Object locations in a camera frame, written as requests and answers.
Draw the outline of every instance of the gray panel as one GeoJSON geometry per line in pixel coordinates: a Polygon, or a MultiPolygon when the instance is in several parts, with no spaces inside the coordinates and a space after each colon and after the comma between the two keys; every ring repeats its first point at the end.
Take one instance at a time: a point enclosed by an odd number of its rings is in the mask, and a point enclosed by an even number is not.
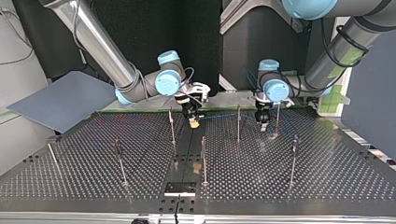
{"type": "Polygon", "coordinates": [[[8,109],[60,133],[116,99],[114,87],[82,72],[70,72],[8,109]]]}
{"type": "Polygon", "coordinates": [[[350,105],[342,122],[389,157],[396,159],[396,32],[384,34],[353,69],[347,91],[350,105]]]}
{"type": "Polygon", "coordinates": [[[390,216],[396,214],[396,173],[312,110],[282,110],[279,136],[260,133],[252,111],[210,112],[191,132],[175,114],[177,147],[167,114],[99,114],[47,150],[0,178],[1,211],[173,214],[164,198],[169,180],[197,182],[182,198],[183,214],[254,216],[390,216]],[[302,139],[290,186],[291,139],[302,139]],[[201,186],[202,136],[207,138],[209,186],[201,186]],[[120,181],[112,142],[121,139],[129,187],[120,181]]]}

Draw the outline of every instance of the black cable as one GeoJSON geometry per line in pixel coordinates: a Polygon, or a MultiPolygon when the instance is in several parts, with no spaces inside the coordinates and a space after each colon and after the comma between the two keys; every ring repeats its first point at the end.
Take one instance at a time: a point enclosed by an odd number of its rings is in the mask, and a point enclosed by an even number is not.
{"type": "Polygon", "coordinates": [[[322,37],[322,43],[323,43],[323,47],[325,48],[326,54],[329,56],[329,58],[332,60],[333,63],[335,63],[336,65],[338,65],[338,66],[340,66],[340,67],[345,68],[344,71],[343,71],[343,73],[340,74],[340,75],[338,76],[338,78],[336,78],[336,79],[335,79],[330,85],[328,85],[327,87],[324,87],[324,88],[312,87],[312,86],[309,85],[309,83],[306,81],[306,76],[304,76],[304,82],[305,82],[305,84],[306,84],[308,87],[310,87],[311,89],[313,89],[313,90],[311,90],[311,91],[305,91],[305,90],[303,90],[303,88],[302,88],[302,81],[301,81],[300,77],[297,76],[298,81],[299,81],[299,87],[297,88],[297,87],[293,86],[293,85],[290,83],[289,79],[288,79],[285,75],[283,75],[282,73],[280,73],[280,72],[278,72],[278,71],[272,71],[272,73],[277,73],[277,74],[279,74],[279,75],[281,76],[281,78],[282,78],[283,81],[285,81],[292,89],[297,90],[297,91],[298,91],[297,97],[300,95],[301,92],[321,92],[321,91],[326,91],[327,89],[331,88],[332,86],[335,85],[335,83],[337,83],[337,82],[341,79],[341,77],[344,75],[344,73],[345,73],[345,71],[347,70],[347,68],[349,68],[349,67],[355,67],[356,65],[358,65],[358,64],[361,62],[361,60],[364,58],[364,56],[369,52],[369,50],[368,50],[366,47],[364,47],[363,45],[361,45],[361,44],[359,44],[358,42],[356,42],[356,41],[355,41],[354,39],[352,39],[346,32],[344,32],[343,28],[344,28],[343,25],[337,26],[337,27],[336,27],[337,33],[338,33],[341,37],[343,37],[343,38],[345,39],[345,41],[348,42],[351,46],[355,47],[356,49],[359,49],[359,50],[363,51],[363,54],[359,57],[359,59],[357,59],[357,61],[356,61],[355,63],[352,63],[352,64],[343,64],[343,63],[339,62],[337,59],[335,59],[335,57],[333,57],[333,55],[330,53],[330,50],[329,50],[329,47],[328,47],[328,44],[327,44],[327,40],[326,40],[325,30],[324,30],[324,20],[321,19],[321,37],[322,37]]]}
{"type": "Polygon", "coordinates": [[[24,60],[30,58],[30,56],[32,56],[32,54],[33,54],[33,49],[30,49],[29,54],[26,55],[25,57],[23,57],[23,58],[21,58],[21,59],[18,59],[18,60],[16,60],[16,61],[12,61],[12,62],[0,63],[0,65],[12,64],[12,63],[20,63],[20,62],[22,62],[22,61],[24,61],[24,60]]]}
{"type": "Polygon", "coordinates": [[[322,44],[323,44],[324,50],[326,51],[326,54],[329,56],[329,58],[332,60],[332,62],[335,63],[335,64],[337,64],[337,65],[340,66],[340,67],[343,67],[343,68],[355,67],[356,65],[358,65],[359,63],[361,63],[361,60],[362,60],[362,59],[364,58],[364,56],[369,52],[369,50],[368,50],[366,47],[364,47],[364,46],[362,46],[361,44],[359,44],[358,42],[356,42],[355,40],[353,40],[347,33],[345,33],[345,32],[343,31],[343,28],[344,28],[343,25],[337,26],[337,28],[336,28],[337,33],[338,33],[341,37],[343,37],[343,38],[345,39],[345,41],[348,42],[350,45],[352,45],[352,46],[355,47],[356,49],[359,49],[359,50],[363,51],[363,54],[359,57],[359,59],[357,59],[356,62],[354,62],[354,63],[352,63],[352,64],[344,64],[344,63],[341,63],[340,61],[338,61],[338,60],[334,57],[334,55],[332,55],[332,54],[330,53],[329,46],[328,46],[327,40],[326,40],[326,33],[325,33],[325,30],[324,30],[324,20],[321,19],[320,21],[321,21],[321,39],[322,39],[322,44]]]}
{"type": "Polygon", "coordinates": [[[345,71],[346,71],[346,70],[344,70],[343,73],[342,73],[340,76],[338,76],[338,78],[337,78],[336,80],[334,80],[334,81],[332,82],[332,84],[328,85],[328,86],[325,87],[325,88],[315,89],[315,90],[312,90],[312,91],[305,91],[305,90],[303,90],[303,88],[302,88],[302,82],[301,82],[301,80],[300,80],[299,77],[298,77],[298,80],[299,80],[299,87],[293,86],[293,85],[291,84],[291,82],[289,81],[288,77],[285,76],[285,75],[283,75],[283,74],[282,74],[281,72],[279,72],[279,71],[270,71],[270,72],[264,73],[264,74],[260,77],[259,83],[260,83],[260,87],[262,88],[262,78],[263,78],[265,75],[271,74],[271,73],[272,73],[272,74],[278,74],[278,75],[280,75],[280,78],[281,78],[283,81],[286,82],[286,84],[288,84],[292,89],[295,89],[295,90],[298,91],[298,94],[297,94],[297,96],[298,96],[298,95],[300,95],[300,92],[312,92],[312,93],[315,93],[315,92],[326,91],[327,89],[329,89],[330,87],[332,87],[333,85],[335,85],[335,83],[336,83],[338,80],[340,80],[340,78],[344,75],[345,71]]]}
{"type": "Polygon", "coordinates": [[[178,224],[178,217],[177,217],[177,210],[178,210],[178,204],[180,202],[180,195],[178,195],[177,198],[177,203],[176,203],[176,209],[175,209],[175,223],[178,224]]]}

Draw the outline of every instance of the metal clamp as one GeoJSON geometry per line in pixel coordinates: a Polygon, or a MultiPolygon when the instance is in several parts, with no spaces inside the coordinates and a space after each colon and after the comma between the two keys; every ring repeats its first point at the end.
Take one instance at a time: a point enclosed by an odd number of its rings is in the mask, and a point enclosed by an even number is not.
{"type": "Polygon", "coordinates": [[[270,7],[283,18],[297,33],[303,30],[303,25],[292,20],[279,0],[233,0],[220,16],[220,33],[224,35],[234,24],[244,17],[254,7],[270,7]]]}

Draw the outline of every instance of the metal frame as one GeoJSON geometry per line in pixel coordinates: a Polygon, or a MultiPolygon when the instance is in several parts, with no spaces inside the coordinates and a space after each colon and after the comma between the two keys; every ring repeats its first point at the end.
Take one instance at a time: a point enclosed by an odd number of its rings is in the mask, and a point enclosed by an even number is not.
{"type": "Polygon", "coordinates": [[[301,23],[291,19],[279,0],[233,0],[221,13],[220,33],[224,35],[234,24],[255,7],[270,7],[297,33],[303,30],[301,23]]]}
{"type": "MultiPolygon", "coordinates": [[[[148,220],[151,224],[158,223],[175,223],[174,215],[144,215],[138,214],[84,214],[84,213],[0,213],[2,223],[20,223],[37,220],[40,223],[53,223],[54,221],[63,221],[64,223],[95,223],[108,221],[111,223],[131,223],[134,219],[148,220]]],[[[325,217],[325,216],[269,216],[269,217],[240,217],[240,216],[193,216],[179,215],[179,223],[390,223],[396,222],[394,217],[325,217]]]]}

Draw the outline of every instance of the small object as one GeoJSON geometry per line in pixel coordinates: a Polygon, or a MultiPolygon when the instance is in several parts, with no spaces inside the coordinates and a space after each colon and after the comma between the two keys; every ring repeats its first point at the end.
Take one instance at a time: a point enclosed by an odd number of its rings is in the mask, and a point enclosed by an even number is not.
{"type": "Polygon", "coordinates": [[[122,180],[123,183],[122,185],[124,186],[128,186],[128,180],[126,179],[126,174],[125,174],[125,169],[123,167],[123,163],[122,163],[122,148],[121,148],[121,142],[119,138],[116,138],[114,141],[114,154],[116,155],[116,159],[119,161],[120,163],[120,168],[122,171],[122,180]]]}
{"type": "Polygon", "coordinates": [[[236,141],[239,143],[240,142],[240,140],[241,140],[241,137],[240,137],[240,122],[241,122],[241,106],[240,105],[238,105],[238,136],[237,136],[237,139],[236,139],[236,141]]]}
{"type": "Polygon", "coordinates": [[[169,122],[171,123],[171,129],[172,129],[172,143],[173,145],[175,145],[176,140],[175,140],[174,120],[172,118],[172,107],[169,109],[169,122]]]}
{"type": "Polygon", "coordinates": [[[192,129],[198,128],[198,127],[199,127],[199,122],[198,122],[196,119],[190,120],[190,127],[191,127],[192,129]]]}
{"type": "Polygon", "coordinates": [[[50,152],[51,157],[53,158],[55,163],[58,164],[58,160],[56,160],[55,153],[53,153],[52,145],[50,143],[48,143],[47,146],[49,147],[49,152],[50,152]]]}
{"type": "Polygon", "coordinates": [[[265,131],[267,130],[267,126],[268,126],[268,123],[262,123],[262,128],[260,129],[260,131],[262,133],[265,133],[265,131]]]}
{"type": "Polygon", "coordinates": [[[204,186],[207,186],[209,183],[207,182],[207,176],[206,176],[206,138],[202,137],[202,150],[201,150],[201,157],[203,158],[203,163],[204,163],[204,186]]]}
{"type": "Polygon", "coordinates": [[[195,197],[196,184],[194,182],[169,182],[165,187],[165,197],[195,197]]]}

